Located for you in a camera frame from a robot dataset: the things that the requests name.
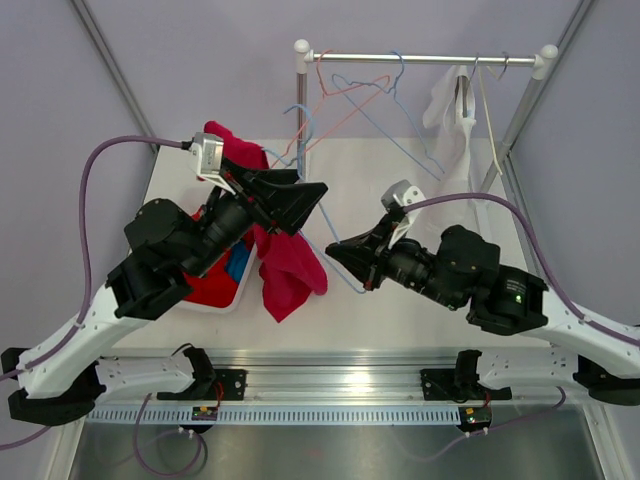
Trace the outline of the crimson t shirt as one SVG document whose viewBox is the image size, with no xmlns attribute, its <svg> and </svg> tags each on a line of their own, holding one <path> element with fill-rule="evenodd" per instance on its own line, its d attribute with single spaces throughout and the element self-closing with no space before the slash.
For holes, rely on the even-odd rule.
<svg viewBox="0 0 640 480">
<path fill-rule="evenodd" d="M 236 137 L 213 120 L 204 124 L 204 131 L 223 140 L 224 154 L 234 163 L 250 169 L 268 167 L 266 153 L 260 145 Z M 253 235 L 261 261 L 263 304 L 276 322 L 285 320 L 311 295 L 327 293 L 326 271 L 301 235 L 268 234 L 260 227 L 253 230 Z"/>
</svg>

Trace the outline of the blue t shirt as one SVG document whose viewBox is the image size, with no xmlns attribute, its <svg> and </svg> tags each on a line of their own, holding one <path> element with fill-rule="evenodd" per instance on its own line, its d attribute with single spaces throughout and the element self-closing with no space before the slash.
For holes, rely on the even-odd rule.
<svg viewBox="0 0 640 480">
<path fill-rule="evenodd" d="M 225 271 L 227 275 L 237 284 L 240 283 L 244 275 L 249 255 L 250 250 L 243 242 L 238 242 L 237 244 L 235 244 L 230 251 L 229 258 L 225 265 Z"/>
</svg>

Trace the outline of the red t shirt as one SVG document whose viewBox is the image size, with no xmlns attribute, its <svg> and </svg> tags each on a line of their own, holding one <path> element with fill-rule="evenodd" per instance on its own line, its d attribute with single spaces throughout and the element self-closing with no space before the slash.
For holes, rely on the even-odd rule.
<svg viewBox="0 0 640 480">
<path fill-rule="evenodd" d="M 252 231 L 246 233 L 238 242 L 245 243 L 251 255 L 255 243 Z M 240 283 L 237 284 L 225 271 L 232 247 L 225 251 L 203 277 L 185 275 L 187 283 L 193 289 L 193 292 L 186 297 L 186 302 L 217 310 L 227 309 L 234 304 L 239 298 L 241 282 L 249 271 L 250 255 L 244 275 Z"/>
</svg>

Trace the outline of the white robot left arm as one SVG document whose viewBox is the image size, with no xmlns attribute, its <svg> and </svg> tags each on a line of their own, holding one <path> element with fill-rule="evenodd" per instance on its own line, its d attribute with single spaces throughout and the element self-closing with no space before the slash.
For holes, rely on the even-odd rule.
<svg viewBox="0 0 640 480">
<path fill-rule="evenodd" d="M 225 187 L 215 186 L 198 216 L 168 199 L 147 202 L 125 228 L 128 256 L 107 276 L 60 349 L 56 333 L 31 349 L 1 355 L 4 374 L 19 387 L 8 398 L 12 419 L 44 427 L 80 419 L 98 404 L 154 394 L 160 400 L 208 396 L 216 373 L 206 352 L 188 347 L 165 359 L 106 358 L 119 340 L 189 296 L 189 277 L 203 277 L 254 226 L 296 234 L 328 187 L 302 183 L 293 170 L 221 163 Z"/>
</svg>

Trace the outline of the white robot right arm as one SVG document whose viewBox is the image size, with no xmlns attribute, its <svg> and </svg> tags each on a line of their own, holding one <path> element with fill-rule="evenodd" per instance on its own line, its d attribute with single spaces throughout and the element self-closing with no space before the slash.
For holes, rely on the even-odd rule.
<svg viewBox="0 0 640 480">
<path fill-rule="evenodd" d="M 394 236 L 396 222 L 385 216 L 372 230 L 329 244 L 328 257 L 367 291 L 391 280 L 450 311 L 466 309 L 466 320 L 485 333 L 523 335 L 548 342 L 530 353 L 467 349 L 458 353 L 444 379 L 429 381 L 445 398 L 483 399 L 517 386 L 583 391 L 613 405 L 639 403 L 638 340 L 629 327 L 579 317 L 560 305 L 544 280 L 500 262 L 499 246 L 454 225 L 430 252 L 418 241 Z"/>
</svg>

